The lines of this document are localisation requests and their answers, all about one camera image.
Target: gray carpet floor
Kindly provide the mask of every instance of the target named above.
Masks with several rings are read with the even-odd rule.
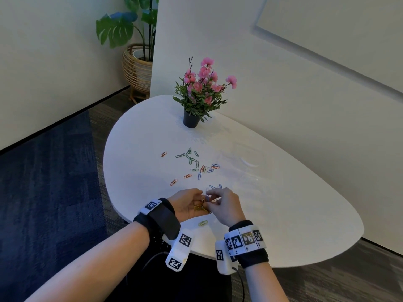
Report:
[[[114,211],[103,179],[103,149],[114,123],[132,106],[129,90],[111,97],[89,110],[94,139],[103,211],[108,234],[126,225]],[[250,301],[246,285],[245,301]],[[402,302],[403,257],[360,240],[339,256],[303,267],[275,269],[291,302]],[[233,274],[233,301],[242,300],[242,286]]]

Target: person's left hand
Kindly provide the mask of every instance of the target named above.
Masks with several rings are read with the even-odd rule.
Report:
[[[208,212],[204,210],[195,211],[194,206],[202,204],[202,190],[198,188],[189,188],[187,190],[180,190],[175,195],[167,198],[175,210],[175,216],[179,222],[194,218],[197,216],[207,215]]]

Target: black pants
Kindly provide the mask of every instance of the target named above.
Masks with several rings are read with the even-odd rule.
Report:
[[[231,276],[219,274],[216,261],[190,254],[181,272],[169,269],[170,246],[154,241],[106,299],[111,301],[232,301]]]

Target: person's right hand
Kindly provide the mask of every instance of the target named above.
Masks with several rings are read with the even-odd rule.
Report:
[[[214,188],[206,192],[211,195],[209,202],[203,203],[203,206],[212,212],[220,223],[232,227],[235,223],[246,220],[239,202],[239,196],[229,188]]]

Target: black wrist strap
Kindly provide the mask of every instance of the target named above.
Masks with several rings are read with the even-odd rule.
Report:
[[[253,225],[250,220],[243,220],[239,223],[234,224],[232,227],[229,228],[229,231],[233,231],[235,229],[243,228],[249,225]],[[269,261],[269,256],[267,255],[266,250],[264,249],[257,249],[252,252],[243,253],[240,255],[235,256],[235,259],[241,264],[242,268],[246,268],[255,264],[260,264]]]
[[[137,221],[147,228],[150,239],[161,238],[165,234],[168,239],[174,240],[179,234],[181,224],[175,217],[172,204],[165,198],[160,198],[162,203],[156,206],[148,215],[139,213],[133,221]]]

